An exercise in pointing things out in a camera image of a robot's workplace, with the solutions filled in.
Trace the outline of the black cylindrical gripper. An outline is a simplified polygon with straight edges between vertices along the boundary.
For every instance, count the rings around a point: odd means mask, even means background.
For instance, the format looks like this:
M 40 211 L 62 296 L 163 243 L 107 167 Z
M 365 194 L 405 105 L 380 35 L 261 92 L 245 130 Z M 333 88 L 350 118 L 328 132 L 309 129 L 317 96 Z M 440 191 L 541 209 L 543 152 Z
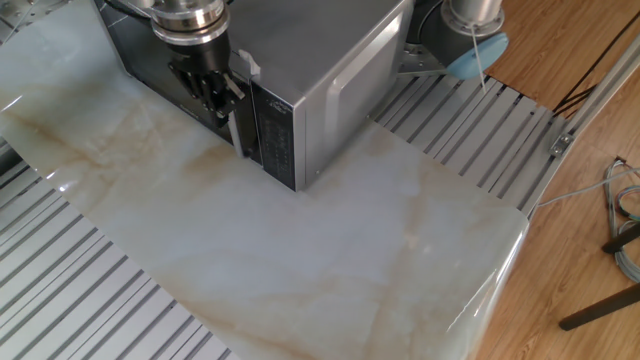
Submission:
M 228 71 L 231 45 L 227 33 L 198 45 L 169 45 L 168 68 L 189 95 L 215 119 L 234 111 L 246 94 Z

